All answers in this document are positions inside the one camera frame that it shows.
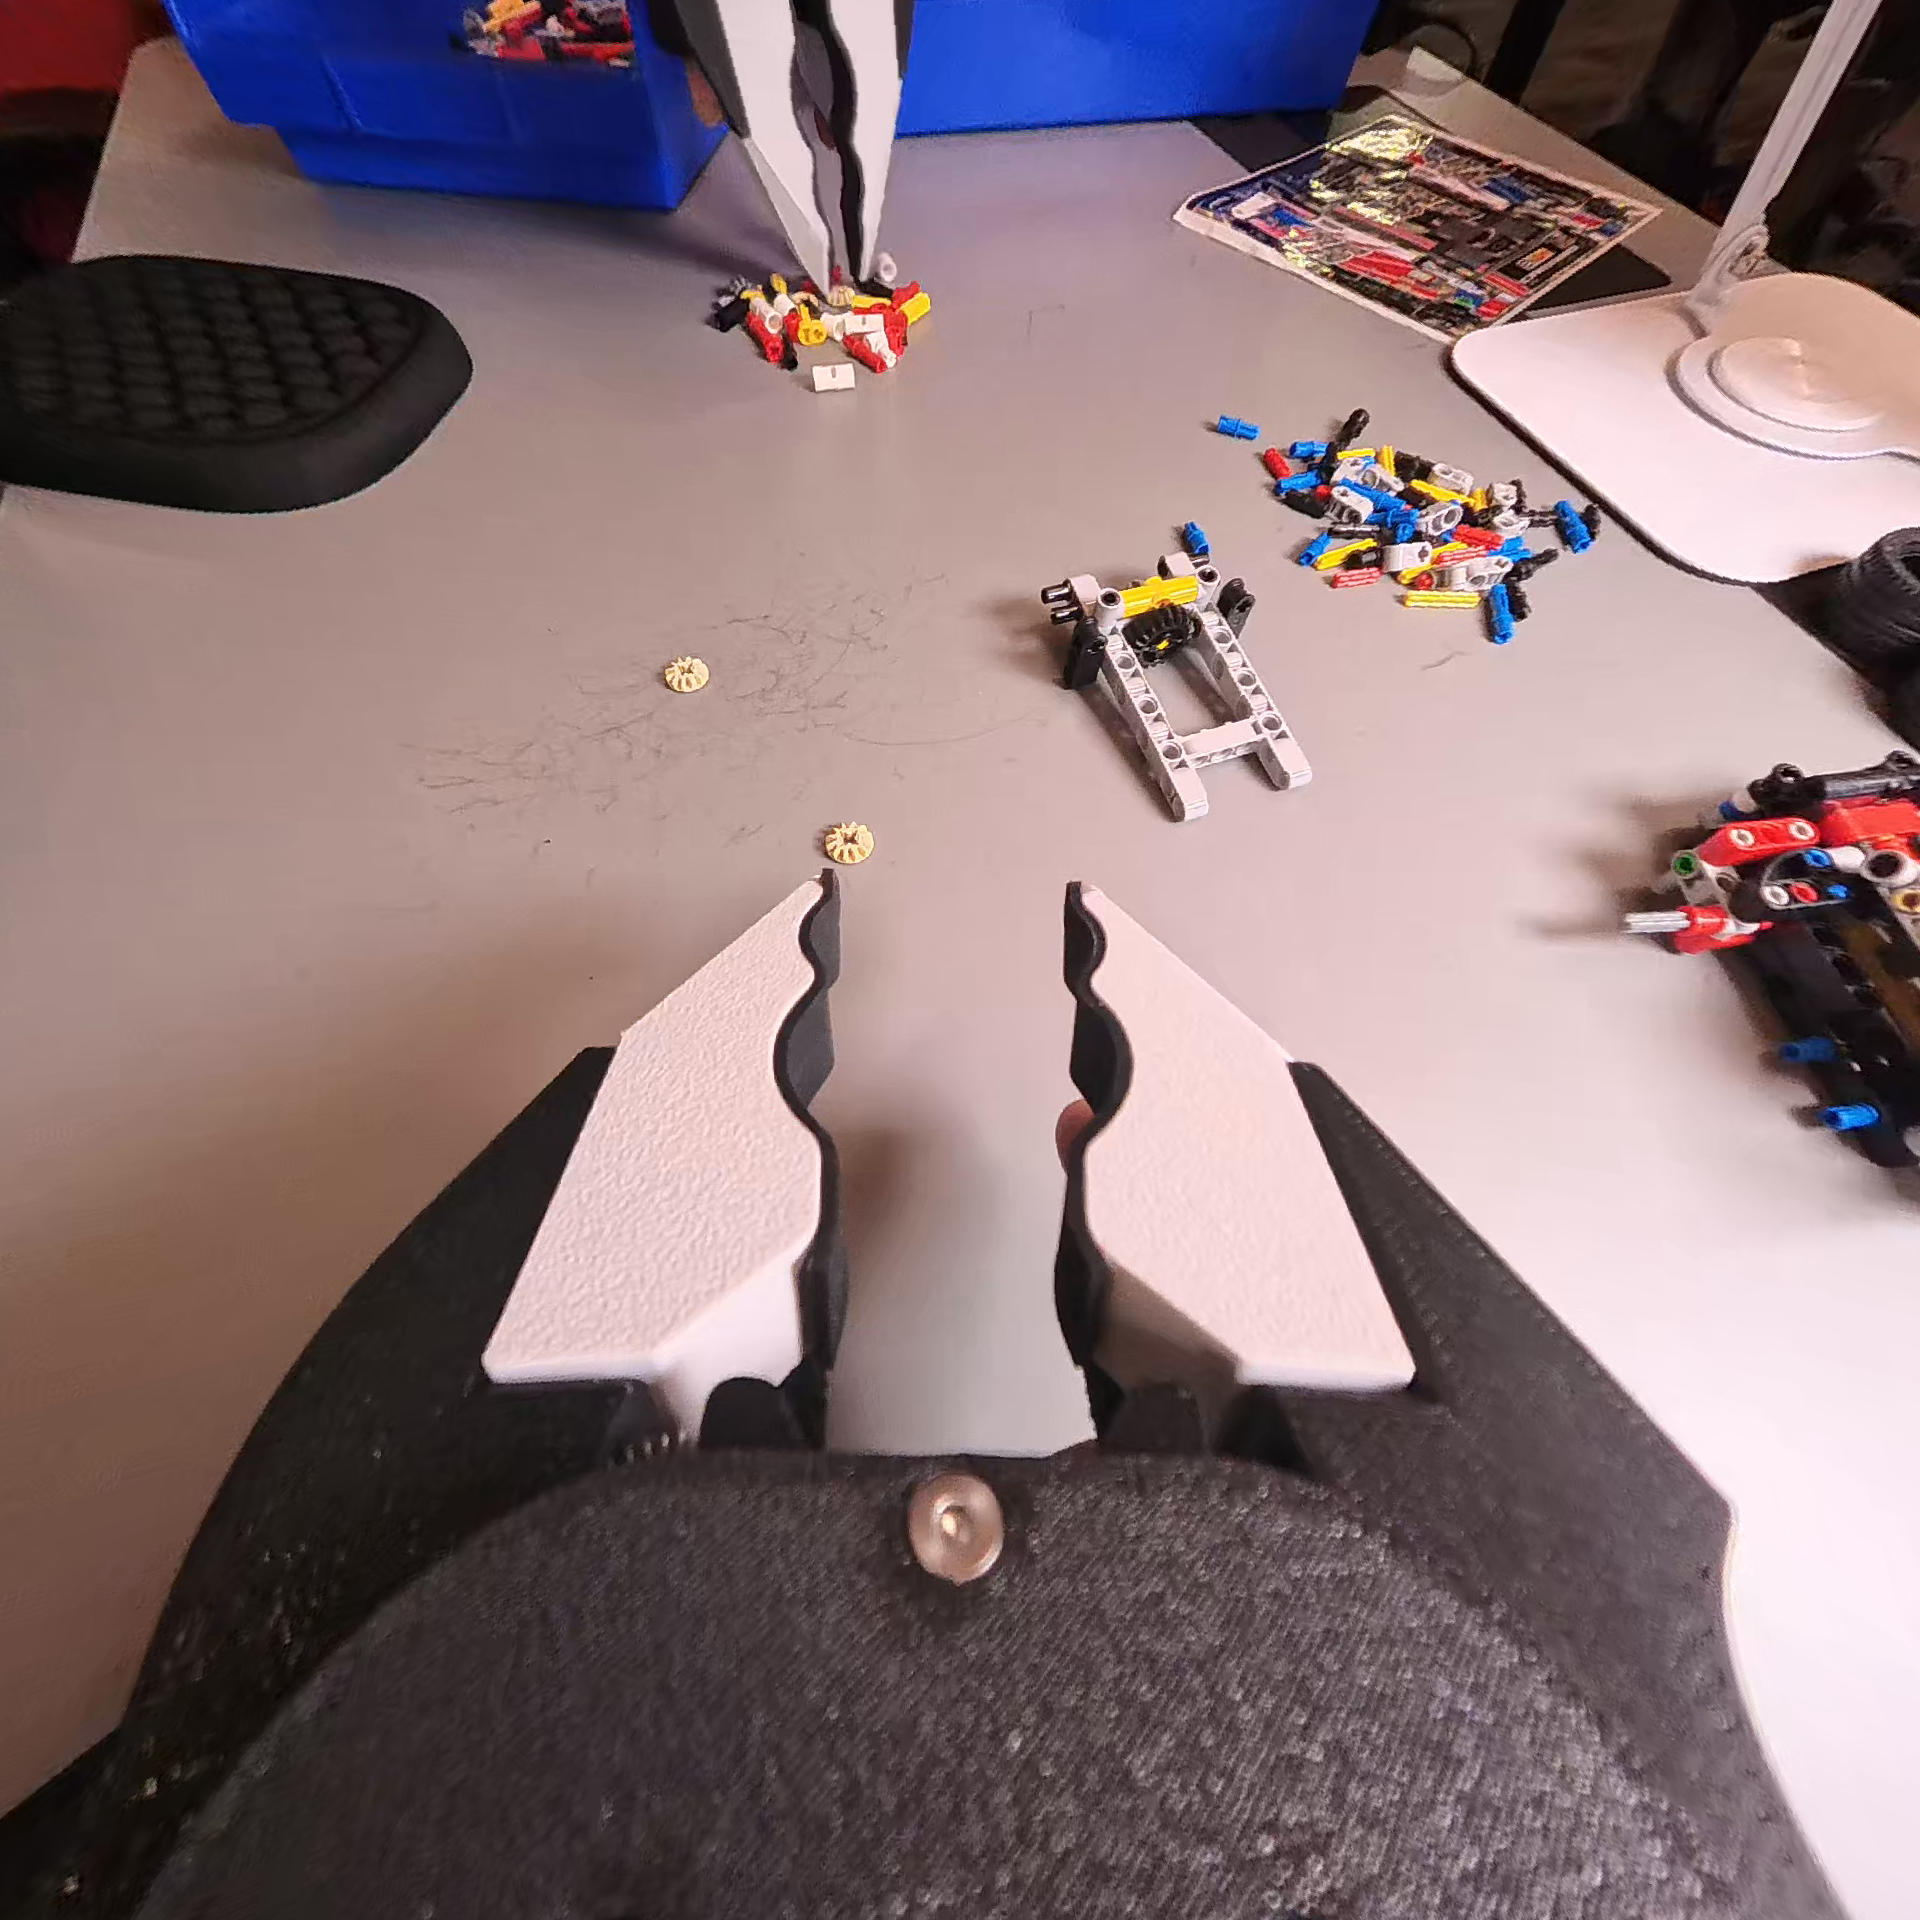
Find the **lego sticker sheet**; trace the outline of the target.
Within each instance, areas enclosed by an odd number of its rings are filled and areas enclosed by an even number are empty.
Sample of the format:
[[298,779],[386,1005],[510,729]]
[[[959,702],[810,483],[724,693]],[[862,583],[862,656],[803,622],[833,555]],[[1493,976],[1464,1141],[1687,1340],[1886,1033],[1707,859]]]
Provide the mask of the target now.
[[1396,110],[1187,199],[1174,222],[1452,343],[1658,214]]

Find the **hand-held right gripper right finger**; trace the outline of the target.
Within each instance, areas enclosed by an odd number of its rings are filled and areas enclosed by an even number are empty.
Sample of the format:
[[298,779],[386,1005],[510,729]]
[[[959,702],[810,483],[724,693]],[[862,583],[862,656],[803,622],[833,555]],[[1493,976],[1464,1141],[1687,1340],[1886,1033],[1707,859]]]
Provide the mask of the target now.
[[1068,1074],[1055,1302],[1097,1434],[1211,1438],[1251,1389],[1379,1398],[1408,1337],[1310,1116],[1296,1060],[1103,890],[1064,903]]

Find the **grey lego frame assembly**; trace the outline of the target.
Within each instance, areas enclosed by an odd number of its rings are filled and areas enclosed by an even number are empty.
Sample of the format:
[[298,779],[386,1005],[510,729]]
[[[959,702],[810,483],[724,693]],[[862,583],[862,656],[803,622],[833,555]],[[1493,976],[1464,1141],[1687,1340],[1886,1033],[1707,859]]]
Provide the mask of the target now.
[[1312,761],[1244,643],[1256,600],[1187,551],[1111,586],[1073,574],[1039,596],[1064,635],[1063,686],[1101,691],[1177,821],[1206,815],[1206,772],[1248,759],[1296,792]]

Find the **blue plastic bin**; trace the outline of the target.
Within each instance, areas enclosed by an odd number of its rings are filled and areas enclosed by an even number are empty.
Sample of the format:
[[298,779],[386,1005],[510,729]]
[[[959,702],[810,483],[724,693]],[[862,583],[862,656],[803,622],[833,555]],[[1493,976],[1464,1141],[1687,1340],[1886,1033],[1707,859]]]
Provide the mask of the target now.
[[1379,2],[921,2],[898,134],[1330,108]]

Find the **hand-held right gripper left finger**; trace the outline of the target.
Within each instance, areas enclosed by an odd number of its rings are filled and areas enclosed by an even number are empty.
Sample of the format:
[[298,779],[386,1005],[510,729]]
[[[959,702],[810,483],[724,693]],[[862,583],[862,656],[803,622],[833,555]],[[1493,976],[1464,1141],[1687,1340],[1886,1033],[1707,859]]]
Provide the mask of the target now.
[[484,1347],[493,1383],[637,1381],[667,1428],[824,1442],[848,1310],[840,893],[816,876],[620,1033]]

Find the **heap of blue yellow bricks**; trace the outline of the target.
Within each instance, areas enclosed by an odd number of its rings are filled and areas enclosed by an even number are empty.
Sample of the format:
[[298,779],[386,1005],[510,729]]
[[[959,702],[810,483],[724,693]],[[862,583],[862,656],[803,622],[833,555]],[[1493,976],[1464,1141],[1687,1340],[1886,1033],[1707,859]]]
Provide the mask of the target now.
[[1595,550],[1603,508],[1534,498],[1521,479],[1479,482],[1371,429],[1358,408],[1327,440],[1261,448],[1273,496],[1310,523],[1295,563],[1408,611],[1470,611],[1489,643],[1510,643],[1533,616],[1536,575]]

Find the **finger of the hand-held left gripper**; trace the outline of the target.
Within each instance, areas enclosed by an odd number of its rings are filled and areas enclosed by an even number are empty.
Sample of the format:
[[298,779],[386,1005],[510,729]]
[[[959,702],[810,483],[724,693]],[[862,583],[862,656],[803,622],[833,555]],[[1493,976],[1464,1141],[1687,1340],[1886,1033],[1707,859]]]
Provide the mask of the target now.
[[743,141],[795,260],[860,279],[859,3],[678,2],[676,50]]
[[912,2],[821,2],[828,56],[828,128],[848,276],[879,282],[880,222],[915,27]]

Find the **red black lego assembly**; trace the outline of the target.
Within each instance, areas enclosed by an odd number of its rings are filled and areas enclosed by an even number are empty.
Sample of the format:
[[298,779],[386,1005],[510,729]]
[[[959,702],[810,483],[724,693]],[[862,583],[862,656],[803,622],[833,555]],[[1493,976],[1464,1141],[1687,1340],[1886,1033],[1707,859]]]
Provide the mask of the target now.
[[1869,1164],[1918,1160],[1918,766],[1779,763],[1675,844],[1633,937],[1714,955],[1776,1028],[1813,1122]]

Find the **blue bin with picture label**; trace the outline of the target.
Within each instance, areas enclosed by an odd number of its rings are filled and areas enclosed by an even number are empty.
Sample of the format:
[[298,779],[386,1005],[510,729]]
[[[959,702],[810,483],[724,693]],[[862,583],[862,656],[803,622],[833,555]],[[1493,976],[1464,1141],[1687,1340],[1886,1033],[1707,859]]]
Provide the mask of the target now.
[[646,3],[169,2],[230,122],[313,180],[674,209],[724,139]]

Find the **black rubber lego tyre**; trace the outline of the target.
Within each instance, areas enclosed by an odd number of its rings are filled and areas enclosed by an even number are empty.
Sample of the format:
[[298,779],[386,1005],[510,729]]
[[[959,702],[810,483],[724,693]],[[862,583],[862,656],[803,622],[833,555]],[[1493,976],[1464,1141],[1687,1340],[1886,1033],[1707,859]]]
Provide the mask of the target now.
[[1858,663],[1894,669],[1918,657],[1918,528],[1886,534],[1843,570],[1832,626]]

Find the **white lamp base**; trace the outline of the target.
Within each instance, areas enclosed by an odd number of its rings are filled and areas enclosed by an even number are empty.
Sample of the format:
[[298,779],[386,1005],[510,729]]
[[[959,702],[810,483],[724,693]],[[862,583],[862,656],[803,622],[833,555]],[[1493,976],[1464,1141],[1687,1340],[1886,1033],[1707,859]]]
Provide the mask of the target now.
[[1690,290],[1503,322],[1452,371],[1633,531],[1734,583],[1918,523],[1918,319],[1768,263],[1767,216],[1879,3],[1830,5]]

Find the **pile of small lego pieces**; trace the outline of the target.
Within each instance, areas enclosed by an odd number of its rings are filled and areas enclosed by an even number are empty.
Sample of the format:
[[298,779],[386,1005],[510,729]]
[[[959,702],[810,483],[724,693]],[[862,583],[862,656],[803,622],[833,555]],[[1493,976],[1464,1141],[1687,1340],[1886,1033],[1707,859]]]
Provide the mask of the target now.
[[859,371],[880,376],[900,365],[912,330],[930,310],[932,297],[917,279],[880,276],[860,286],[835,268],[826,282],[734,276],[710,300],[706,322],[747,338],[781,371],[852,361]]

